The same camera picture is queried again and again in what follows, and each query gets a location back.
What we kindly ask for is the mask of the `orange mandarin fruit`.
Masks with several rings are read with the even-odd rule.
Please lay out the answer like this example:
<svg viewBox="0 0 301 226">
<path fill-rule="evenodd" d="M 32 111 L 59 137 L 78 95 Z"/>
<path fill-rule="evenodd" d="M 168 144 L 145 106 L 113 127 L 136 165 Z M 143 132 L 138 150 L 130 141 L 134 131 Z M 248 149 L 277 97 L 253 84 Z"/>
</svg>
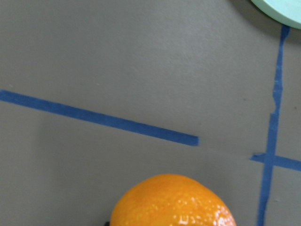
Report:
<svg viewBox="0 0 301 226">
<path fill-rule="evenodd" d="M 111 226 L 234 226 L 222 199 L 194 179 L 161 174 L 135 185 L 115 205 Z"/>
</svg>

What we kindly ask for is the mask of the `light green plate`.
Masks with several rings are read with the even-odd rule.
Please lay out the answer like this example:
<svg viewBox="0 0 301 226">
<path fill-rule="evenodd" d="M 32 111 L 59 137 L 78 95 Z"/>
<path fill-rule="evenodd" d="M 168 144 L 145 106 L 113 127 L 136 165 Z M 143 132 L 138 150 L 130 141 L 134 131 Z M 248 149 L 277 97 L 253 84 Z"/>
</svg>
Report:
<svg viewBox="0 0 301 226">
<path fill-rule="evenodd" d="M 301 0 L 251 0 L 251 2 L 277 22 L 301 29 Z"/>
</svg>

